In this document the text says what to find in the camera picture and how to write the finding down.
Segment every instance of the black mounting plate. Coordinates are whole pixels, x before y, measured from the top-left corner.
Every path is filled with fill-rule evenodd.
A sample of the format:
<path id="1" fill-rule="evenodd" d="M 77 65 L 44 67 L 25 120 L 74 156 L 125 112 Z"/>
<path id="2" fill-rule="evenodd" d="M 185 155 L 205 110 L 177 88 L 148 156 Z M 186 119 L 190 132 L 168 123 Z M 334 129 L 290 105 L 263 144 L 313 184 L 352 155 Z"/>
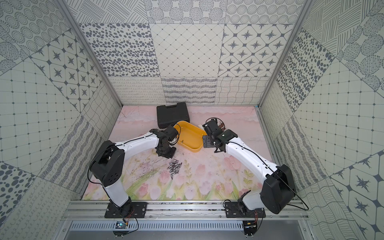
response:
<path id="1" fill-rule="evenodd" d="M 145 213 L 147 212 L 147 204 L 148 204 L 147 202 L 132 202 L 129 206 L 134 210 L 131 218 L 144 218 Z M 129 212 L 129 210 L 124 210 L 123 211 L 124 216 L 122 216 L 122 214 L 117 209 L 117 207 L 111 202 L 108 204 L 107 209 L 108 210 L 105 212 L 104 218 L 123 218 L 127 216 L 127 214 L 125 213 Z"/>
<path id="2" fill-rule="evenodd" d="M 243 216 L 239 211 L 238 202 L 224 202 L 224 206 L 225 206 L 225 216 L 227 218 L 237 218 L 237 217 L 255 218 L 254 211 L 250 211 L 249 213 L 245 214 L 245 216 Z M 265 211 L 263 209 L 255 209 L 255 211 L 257 213 L 258 218 L 265 217 Z"/>

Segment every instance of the screw pile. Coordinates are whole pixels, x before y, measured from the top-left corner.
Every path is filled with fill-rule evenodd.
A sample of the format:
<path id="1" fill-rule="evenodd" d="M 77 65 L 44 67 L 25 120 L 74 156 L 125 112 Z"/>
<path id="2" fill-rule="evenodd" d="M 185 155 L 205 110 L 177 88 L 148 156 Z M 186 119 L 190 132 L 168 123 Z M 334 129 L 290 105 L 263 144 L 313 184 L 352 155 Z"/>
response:
<path id="1" fill-rule="evenodd" d="M 182 162 L 179 163 L 179 161 L 176 159 L 173 159 L 172 162 L 169 163 L 168 169 L 169 169 L 171 179 L 173 179 L 173 175 L 175 175 L 176 173 L 179 173 L 181 164 Z"/>

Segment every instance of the pink tulip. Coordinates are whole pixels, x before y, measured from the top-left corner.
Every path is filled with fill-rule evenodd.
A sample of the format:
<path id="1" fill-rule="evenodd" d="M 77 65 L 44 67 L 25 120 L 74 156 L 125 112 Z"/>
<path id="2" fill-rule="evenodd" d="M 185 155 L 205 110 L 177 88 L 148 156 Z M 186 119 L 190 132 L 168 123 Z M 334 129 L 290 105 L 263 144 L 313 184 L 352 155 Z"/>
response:
<path id="1" fill-rule="evenodd" d="M 139 196 L 143 197 L 148 193 L 148 184 L 143 183 L 139 188 Z"/>
<path id="2" fill-rule="evenodd" d="M 203 182 L 203 184 L 199 187 L 200 193 L 206 195 L 211 191 L 212 184 L 208 181 Z"/>
<path id="3" fill-rule="evenodd" d="M 159 179 L 162 184 L 166 184 L 170 179 L 169 172 L 162 172 Z"/>
<path id="4" fill-rule="evenodd" d="M 196 169 L 196 175 L 203 176 L 205 174 L 205 165 L 198 165 Z"/>
<path id="5" fill-rule="evenodd" d="M 241 162 L 233 156 L 225 157 L 224 161 L 227 167 L 231 170 L 239 170 L 241 168 Z"/>
<path id="6" fill-rule="evenodd" d="M 243 188 L 242 190 L 239 191 L 239 197 L 241 197 L 244 193 L 249 191 L 249 189 Z"/>
<path id="7" fill-rule="evenodd" d="M 161 189 L 156 186 L 149 191 L 149 196 L 152 200 L 157 200 L 160 197 Z"/>
<path id="8" fill-rule="evenodd" d="M 233 192 L 233 185 L 231 182 L 224 183 L 224 192 L 225 194 L 231 194 Z"/>

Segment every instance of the pink floral mat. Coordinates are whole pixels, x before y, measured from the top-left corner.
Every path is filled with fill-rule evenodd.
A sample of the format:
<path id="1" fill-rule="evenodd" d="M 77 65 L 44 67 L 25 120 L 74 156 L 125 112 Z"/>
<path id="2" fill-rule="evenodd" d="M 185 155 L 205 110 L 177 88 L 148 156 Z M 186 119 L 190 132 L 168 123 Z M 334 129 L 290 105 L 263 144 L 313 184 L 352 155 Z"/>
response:
<path id="1" fill-rule="evenodd" d="M 271 161 L 254 107 L 188 107 L 190 122 L 203 124 L 210 117 L 224 121 L 253 150 Z M 112 142 L 129 140 L 158 128 L 155 106 L 124 106 L 110 136 Z M 170 159 L 158 157 L 155 149 L 124 162 L 122 183 L 133 200 L 223 200 L 238 199 L 262 184 L 240 161 L 227 153 L 202 148 L 194 153 L 175 145 L 174 159 L 182 162 L 171 180 Z M 89 183 L 83 200 L 107 200 L 102 187 Z"/>

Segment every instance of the yellow plastic tray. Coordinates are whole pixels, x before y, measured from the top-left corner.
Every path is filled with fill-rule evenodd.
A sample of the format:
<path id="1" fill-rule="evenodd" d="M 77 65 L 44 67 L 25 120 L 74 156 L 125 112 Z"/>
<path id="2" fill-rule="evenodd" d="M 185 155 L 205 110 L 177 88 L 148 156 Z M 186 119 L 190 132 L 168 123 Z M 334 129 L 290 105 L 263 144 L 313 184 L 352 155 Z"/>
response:
<path id="1" fill-rule="evenodd" d="M 198 152 L 203 147 L 203 136 L 207 135 L 206 132 L 195 125 L 190 124 L 186 121 L 179 121 L 174 127 L 180 134 L 179 145 L 185 147 L 191 152 Z"/>

